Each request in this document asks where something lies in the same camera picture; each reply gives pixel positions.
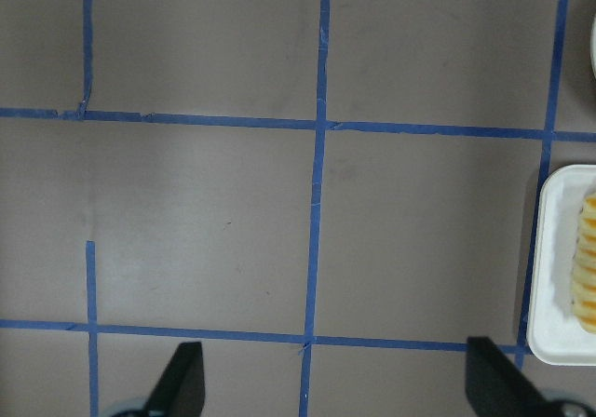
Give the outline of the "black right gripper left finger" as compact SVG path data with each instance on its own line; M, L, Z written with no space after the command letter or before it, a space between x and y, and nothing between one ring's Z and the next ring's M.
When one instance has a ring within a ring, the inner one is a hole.
M202 343L180 343L146 400L144 414L199 417L205 400Z

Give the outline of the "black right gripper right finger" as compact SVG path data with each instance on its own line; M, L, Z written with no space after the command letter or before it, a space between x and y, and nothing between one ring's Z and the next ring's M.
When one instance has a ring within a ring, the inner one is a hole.
M488 337L468 337L466 397L477 416L553 416L544 396Z

